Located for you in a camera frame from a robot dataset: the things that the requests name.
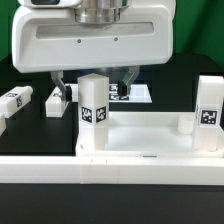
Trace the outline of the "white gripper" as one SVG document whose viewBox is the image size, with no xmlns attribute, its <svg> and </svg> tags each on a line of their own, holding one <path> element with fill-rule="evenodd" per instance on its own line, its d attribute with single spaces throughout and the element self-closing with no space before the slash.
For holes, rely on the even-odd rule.
<svg viewBox="0 0 224 224">
<path fill-rule="evenodd" d="M 117 93 L 129 96 L 138 65 L 163 64 L 173 51 L 172 3 L 22 3 L 12 26 L 12 60 L 22 72 L 53 71 L 64 102 L 66 70 L 126 67 Z"/>
</svg>

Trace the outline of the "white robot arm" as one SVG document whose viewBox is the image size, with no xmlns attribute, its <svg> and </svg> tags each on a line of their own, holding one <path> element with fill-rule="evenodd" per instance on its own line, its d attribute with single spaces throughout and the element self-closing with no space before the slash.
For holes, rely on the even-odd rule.
<svg viewBox="0 0 224 224">
<path fill-rule="evenodd" d="M 63 95 L 66 70 L 124 67 L 118 94 L 142 65 L 163 64 L 173 52 L 176 0 L 18 0 L 12 61 L 21 73 L 50 72 Z"/>
</svg>

